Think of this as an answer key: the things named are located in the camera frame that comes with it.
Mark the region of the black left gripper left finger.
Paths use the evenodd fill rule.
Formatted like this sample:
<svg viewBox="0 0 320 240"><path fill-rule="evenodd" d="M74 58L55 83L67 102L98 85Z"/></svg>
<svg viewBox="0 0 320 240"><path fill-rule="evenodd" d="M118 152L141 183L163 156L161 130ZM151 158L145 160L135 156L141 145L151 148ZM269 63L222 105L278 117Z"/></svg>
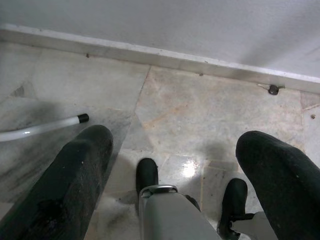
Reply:
<svg viewBox="0 0 320 240"><path fill-rule="evenodd" d="M113 135L93 125L68 142L0 221L2 240L82 240L105 188Z"/></svg>

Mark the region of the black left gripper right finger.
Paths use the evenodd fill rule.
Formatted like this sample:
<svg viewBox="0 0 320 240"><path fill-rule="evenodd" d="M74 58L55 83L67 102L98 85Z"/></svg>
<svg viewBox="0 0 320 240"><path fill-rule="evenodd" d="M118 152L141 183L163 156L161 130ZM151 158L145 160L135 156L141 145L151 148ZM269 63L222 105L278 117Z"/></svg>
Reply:
<svg viewBox="0 0 320 240"><path fill-rule="evenodd" d="M320 169L298 148L260 131L240 136L235 155L280 240L320 238Z"/></svg>

